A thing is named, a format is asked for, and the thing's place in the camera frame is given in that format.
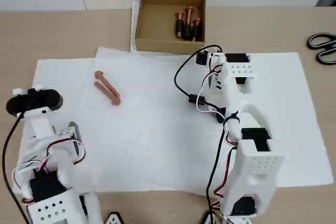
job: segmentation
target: cardboard box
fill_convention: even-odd
[[[206,0],[141,0],[135,43],[138,51],[172,52],[191,54],[205,45]],[[200,18],[202,41],[186,41],[176,38],[176,12],[194,6],[192,22]]]

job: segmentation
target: black rubber grip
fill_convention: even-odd
[[[200,32],[199,30],[199,27],[200,25],[194,25],[193,27],[193,31],[192,31],[192,37],[193,38],[197,38],[198,37],[198,33]]]
[[[184,25],[183,19],[177,19],[176,20],[176,25],[175,25],[175,33],[176,34],[177,34],[177,32],[182,33],[183,25]]]
[[[184,25],[182,38],[184,40],[190,40],[190,38],[191,38],[191,26],[190,26],[190,24],[185,24]]]

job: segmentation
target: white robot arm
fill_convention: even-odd
[[[33,224],[103,224],[99,201],[94,193],[78,194],[72,184],[74,165],[85,157],[78,127],[56,132],[48,116],[62,106],[61,95],[51,89],[14,90],[7,111],[31,126],[24,158],[13,170],[14,184],[20,189]],[[119,216],[109,222],[123,223]]]
[[[219,198],[220,213],[224,223],[250,223],[249,218],[262,215],[268,208],[285,157],[272,130],[272,118],[255,102],[258,92],[267,90],[254,89],[257,73],[247,54],[209,52],[204,65],[210,73],[214,68],[217,71],[208,85],[206,101],[226,108],[226,118],[233,113],[239,118],[225,123],[225,131],[230,142],[237,145],[237,152],[234,168],[220,190],[223,195]],[[244,113],[249,113],[259,126],[253,123],[247,127],[249,122],[242,121]],[[210,223],[209,216],[205,223]]]

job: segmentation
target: black scissors handle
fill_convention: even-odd
[[[325,51],[320,52],[316,55],[317,62],[323,65],[336,65],[336,60],[326,61],[323,59],[324,56],[333,54],[334,52],[336,52],[336,47],[329,47]]]
[[[316,38],[328,38],[329,40],[326,42],[322,42],[320,44],[313,44],[313,40]],[[307,40],[307,47],[311,50],[325,48],[326,51],[328,51],[328,48],[332,47],[334,44],[336,44],[336,36],[328,33],[314,34],[310,36],[310,38]]]

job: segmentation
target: table surface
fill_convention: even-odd
[[[300,53],[335,171],[336,66],[318,64],[316,52],[306,48],[306,39],[322,31],[336,34],[336,8],[208,8],[206,15],[207,43],[219,44],[225,51]],[[99,46],[129,51],[130,29],[130,10],[0,13],[3,108],[13,88],[31,85],[38,59],[93,57]],[[14,121],[5,109],[0,110],[2,145]],[[9,144],[7,170],[17,162],[21,134],[22,125]],[[0,181],[0,223],[23,223]],[[207,208],[205,197],[180,191],[104,193],[99,199],[104,218],[110,211],[119,211],[125,223],[199,223]],[[267,213],[253,223],[334,223],[335,200],[335,185],[281,188]]]

